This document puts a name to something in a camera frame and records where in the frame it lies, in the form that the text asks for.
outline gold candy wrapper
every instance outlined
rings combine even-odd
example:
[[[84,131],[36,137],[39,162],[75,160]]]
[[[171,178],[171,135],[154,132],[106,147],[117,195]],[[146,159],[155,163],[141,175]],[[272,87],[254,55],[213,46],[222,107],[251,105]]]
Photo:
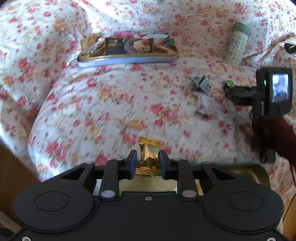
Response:
[[[139,137],[138,144],[141,149],[141,160],[136,167],[135,174],[140,176],[161,177],[158,159],[160,140]]]

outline bed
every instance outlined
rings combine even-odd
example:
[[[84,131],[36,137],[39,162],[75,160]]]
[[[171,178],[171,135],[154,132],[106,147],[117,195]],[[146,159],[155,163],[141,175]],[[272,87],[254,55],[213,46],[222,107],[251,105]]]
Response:
[[[256,68],[285,66],[296,86],[296,58],[283,48],[296,43],[295,17],[296,7],[283,0],[8,1],[0,8],[1,141],[40,180],[139,152],[139,136],[160,139],[171,158],[259,163],[250,108],[227,101],[223,81],[254,85]],[[239,67],[223,60],[237,21],[250,29]],[[119,31],[168,32],[180,57],[76,66],[82,38]],[[209,115],[196,112],[192,70],[210,80]],[[286,119],[295,125],[295,106]],[[296,187],[288,161],[263,166],[272,189],[290,200]]]

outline bottle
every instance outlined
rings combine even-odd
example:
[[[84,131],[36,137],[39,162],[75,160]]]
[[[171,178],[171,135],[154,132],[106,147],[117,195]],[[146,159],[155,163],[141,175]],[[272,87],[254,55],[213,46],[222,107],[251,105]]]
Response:
[[[236,23],[235,31],[230,40],[229,50],[225,57],[225,62],[234,66],[239,66],[248,41],[248,34],[249,32],[246,25],[243,23]]]

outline black camera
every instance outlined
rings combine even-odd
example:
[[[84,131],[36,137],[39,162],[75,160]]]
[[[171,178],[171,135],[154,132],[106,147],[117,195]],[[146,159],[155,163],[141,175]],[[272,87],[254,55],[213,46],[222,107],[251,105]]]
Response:
[[[264,119],[287,114],[292,109],[293,74],[290,68],[262,67],[256,71],[257,86],[238,86],[225,82],[225,97],[236,105],[251,105],[252,121],[260,126],[260,160],[275,162],[272,137],[263,126]]]

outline camera handle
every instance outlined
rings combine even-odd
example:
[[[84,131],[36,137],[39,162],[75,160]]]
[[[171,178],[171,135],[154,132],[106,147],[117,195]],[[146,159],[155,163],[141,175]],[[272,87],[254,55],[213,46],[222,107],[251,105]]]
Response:
[[[253,117],[252,121],[259,125],[258,134],[260,137],[260,153],[259,158],[263,163],[274,163],[276,161],[276,150],[274,138],[269,131],[264,127],[264,94],[255,92],[253,96]]]

